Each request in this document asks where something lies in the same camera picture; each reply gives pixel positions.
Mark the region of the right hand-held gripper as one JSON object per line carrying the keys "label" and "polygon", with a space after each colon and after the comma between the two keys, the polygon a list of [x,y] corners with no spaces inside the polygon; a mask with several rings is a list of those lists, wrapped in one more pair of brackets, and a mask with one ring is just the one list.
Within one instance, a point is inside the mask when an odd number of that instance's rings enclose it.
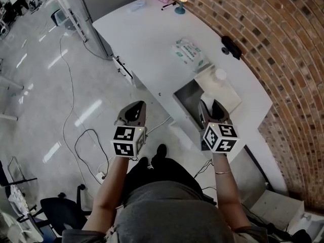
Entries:
{"label": "right hand-held gripper", "polygon": [[212,118],[219,123],[210,123],[211,117],[209,110],[205,102],[200,100],[198,112],[200,121],[205,129],[202,138],[208,149],[212,153],[229,153],[239,141],[239,136],[236,127],[229,125],[232,121],[228,111],[220,102],[214,100],[212,105]]}

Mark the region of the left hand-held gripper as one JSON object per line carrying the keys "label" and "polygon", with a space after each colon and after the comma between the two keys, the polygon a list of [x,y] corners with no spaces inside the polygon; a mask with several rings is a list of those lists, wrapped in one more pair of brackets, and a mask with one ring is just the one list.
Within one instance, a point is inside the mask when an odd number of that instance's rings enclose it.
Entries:
{"label": "left hand-held gripper", "polygon": [[124,107],[117,117],[118,125],[111,140],[114,154],[119,157],[136,158],[146,142],[146,103],[136,101]]}

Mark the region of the white cardboard box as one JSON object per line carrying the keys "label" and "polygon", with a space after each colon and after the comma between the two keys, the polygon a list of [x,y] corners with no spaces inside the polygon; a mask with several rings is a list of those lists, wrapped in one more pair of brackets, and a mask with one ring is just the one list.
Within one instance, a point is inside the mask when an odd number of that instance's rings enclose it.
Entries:
{"label": "white cardboard box", "polygon": [[227,78],[223,86],[214,83],[213,75],[216,69],[218,68],[214,64],[205,67],[193,80],[173,95],[199,131],[204,129],[198,113],[198,104],[203,93],[208,93],[212,98],[220,102],[228,113],[232,113],[241,104],[241,98]]}

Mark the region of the person's left forearm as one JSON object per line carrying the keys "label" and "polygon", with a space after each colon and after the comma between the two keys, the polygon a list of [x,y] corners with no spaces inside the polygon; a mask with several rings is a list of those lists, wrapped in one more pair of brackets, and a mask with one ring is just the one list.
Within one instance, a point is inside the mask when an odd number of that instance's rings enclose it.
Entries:
{"label": "person's left forearm", "polygon": [[114,158],[110,170],[94,198],[92,212],[83,230],[106,233],[113,225],[116,208],[120,204],[128,165],[128,158]]}

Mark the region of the person's right forearm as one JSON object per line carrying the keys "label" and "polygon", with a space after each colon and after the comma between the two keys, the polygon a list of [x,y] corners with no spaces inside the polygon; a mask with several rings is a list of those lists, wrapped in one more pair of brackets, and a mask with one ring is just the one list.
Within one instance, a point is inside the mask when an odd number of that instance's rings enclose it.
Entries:
{"label": "person's right forearm", "polygon": [[228,159],[223,154],[214,153],[214,165],[218,209],[232,230],[251,226],[241,204],[238,187]]}

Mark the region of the clear plastic jar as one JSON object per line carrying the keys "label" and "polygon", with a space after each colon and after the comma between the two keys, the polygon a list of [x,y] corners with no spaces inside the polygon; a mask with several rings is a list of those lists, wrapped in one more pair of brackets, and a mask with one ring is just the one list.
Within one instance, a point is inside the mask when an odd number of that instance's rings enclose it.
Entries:
{"label": "clear plastic jar", "polygon": [[213,75],[213,81],[219,86],[223,86],[226,83],[227,73],[225,70],[218,68]]}

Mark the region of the white green wet wipes pack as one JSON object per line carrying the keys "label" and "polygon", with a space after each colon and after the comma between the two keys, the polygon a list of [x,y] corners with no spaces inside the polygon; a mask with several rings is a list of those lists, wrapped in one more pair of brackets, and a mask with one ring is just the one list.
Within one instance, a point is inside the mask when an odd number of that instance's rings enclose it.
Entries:
{"label": "white green wet wipes pack", "polygon": [[198,72],[210,62],[202,50],[188,39],[181,38],[172,45],[175,55],[184,63],[187,69]]}

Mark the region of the white desk with drawers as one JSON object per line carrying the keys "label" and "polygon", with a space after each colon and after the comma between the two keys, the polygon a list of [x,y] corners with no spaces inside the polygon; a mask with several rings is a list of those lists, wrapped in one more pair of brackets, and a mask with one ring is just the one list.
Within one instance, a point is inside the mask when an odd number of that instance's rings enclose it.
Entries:
{"label": "white desk with drawers", "polygon": [[241,98],[241,104],[230,114],[240,141],[228,155],[229,159],[234,159],[247,146],[260,165],[275,164],[268,144],[258,131],[272,101],[247,65],[223,54],[220,37],[191,12],[179,15],[172,6],[162,11],[157,0],[145,0],[145,6],[134,12],[129,7],[123,6],[101,17],[93,26],[126,69],[173,118],[171,129],[180,141],[187,147],[200,146],[199,130],[173,97],[195,77],[195,72],[187,69],[172,50],[175,41],[184,37],[199,47],[212,64],[226,71],[227,80]]}

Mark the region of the black case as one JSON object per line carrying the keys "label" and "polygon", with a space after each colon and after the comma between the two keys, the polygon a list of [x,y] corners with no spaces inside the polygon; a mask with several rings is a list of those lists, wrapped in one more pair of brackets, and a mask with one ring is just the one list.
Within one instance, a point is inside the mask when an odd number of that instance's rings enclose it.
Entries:
{"label": "black case", "polygon": [[234,58],[240,60],[242,51],[230,37],[223,36],[221,38],[221,42],[225,46],[225,48],[232,54]]}

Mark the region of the small blue lamp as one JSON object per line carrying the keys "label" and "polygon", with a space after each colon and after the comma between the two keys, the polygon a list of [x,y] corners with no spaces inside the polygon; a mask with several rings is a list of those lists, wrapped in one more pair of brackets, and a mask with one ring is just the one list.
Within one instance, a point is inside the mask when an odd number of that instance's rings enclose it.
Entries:
{"label": "small blue lamp", "polygon": [[185,14],[185,9],[184,9],[184,3],[186,3],[188,0],[178,0],[179,6],[175,8],[175,13],[177,14]]}

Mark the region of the grey metal cabinet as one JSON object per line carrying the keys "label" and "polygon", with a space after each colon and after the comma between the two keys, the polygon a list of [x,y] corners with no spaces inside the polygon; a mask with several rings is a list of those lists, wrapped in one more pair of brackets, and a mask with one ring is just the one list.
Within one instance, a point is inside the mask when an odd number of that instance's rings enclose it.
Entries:
{"label": "grey metal cabinet", "polygon": [[81,12],[85,16],[85,23],[89,28],[90,39],[99,51],[100,57],[111,60],[113,51],[104,38],[95,30],[93,23],[112,11],[136,0],[80,0]]}

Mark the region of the white shelf rack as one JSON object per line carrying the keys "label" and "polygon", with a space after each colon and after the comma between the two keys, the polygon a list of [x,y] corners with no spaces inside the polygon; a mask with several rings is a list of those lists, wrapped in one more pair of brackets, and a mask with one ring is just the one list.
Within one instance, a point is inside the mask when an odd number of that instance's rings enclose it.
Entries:
{"label": "white shelf rack", "polygon": [[78,21],[74,18],[74,15],[71,13],[71,10],[69,9],[65,0],[57,0],[57,2],[60,4],[61,8],[63,9],[65,16],[69,20],[71,20],[73,26],[75,27],[75,30],[77,31],[77,33],[79,34],[83,42],[85,43],[87,41],[86,36],[84,35]]}

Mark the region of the black office chair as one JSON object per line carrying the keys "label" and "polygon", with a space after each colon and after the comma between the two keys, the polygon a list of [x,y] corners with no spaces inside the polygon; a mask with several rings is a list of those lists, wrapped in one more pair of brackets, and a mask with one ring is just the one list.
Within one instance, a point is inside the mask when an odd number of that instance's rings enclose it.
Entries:
{"label": "black office chair", "polygon": [[66,229],[82,229],[87,222],[92,211],[82,209],[80,192],[85,188],[84,184],[77,187],[76,201],[65,198],[64,193],[40,201],[43,213],[60,236]]}

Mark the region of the white table frame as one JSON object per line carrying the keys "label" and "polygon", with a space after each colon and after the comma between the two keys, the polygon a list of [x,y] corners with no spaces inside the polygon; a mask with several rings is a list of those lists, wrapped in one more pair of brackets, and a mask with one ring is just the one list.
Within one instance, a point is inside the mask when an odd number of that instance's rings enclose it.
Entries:
{"label": "white table frame", "polygon": [[[16,89],[24,90],[23,85],[13,81],[12,79],[9,79],[9,78],[3,76],[3,74],[2,74],[3,60],[4,60],[3,58],[0,58],[0,80],[3,80],[8,85],[8,89],[9,88],[16,88]],[[13,120],[13,121],[18,120],[17,116],[6,115],[6,114],[1,113],[1,112],[0,112],[0,118],[7,119],[7,120]]]}

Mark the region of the black metal frame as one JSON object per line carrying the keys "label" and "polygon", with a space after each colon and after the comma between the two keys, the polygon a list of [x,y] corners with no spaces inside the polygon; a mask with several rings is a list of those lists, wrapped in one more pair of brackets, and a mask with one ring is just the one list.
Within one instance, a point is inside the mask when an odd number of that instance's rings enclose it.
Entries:
{"label": "black metal frame", "polygon": [[[17,170],[19,171],[19,174],[22,177],[22,180],[15,181],[13,179],[13,176],[10,173],[10,166],[11,166],[12,163],[15,163],[16,168],[17,168]],[[4,172],[4,168],[3,168],[2,162],[0,161],[0,186],[2,186],[2,187],[8,187],[8,186],[11,186],[11,185],[18,185],[18,184],[22,184],[22,183],[26,183],[26,182],[30,182],[30,181],[37,180],[36,177],[35,178],[31,178],[31,179],[26,179],[25,178],[24,174],[22,173],[21,166],[19,165],[18,160],[17,160],[17,158],[15,156],[12,156],[9,164],[7,165],[7,170],[9,172],[10,178],[12,179],[12,182],[9,182],[8,181],[8,179],[6,177],[6,174]]]}

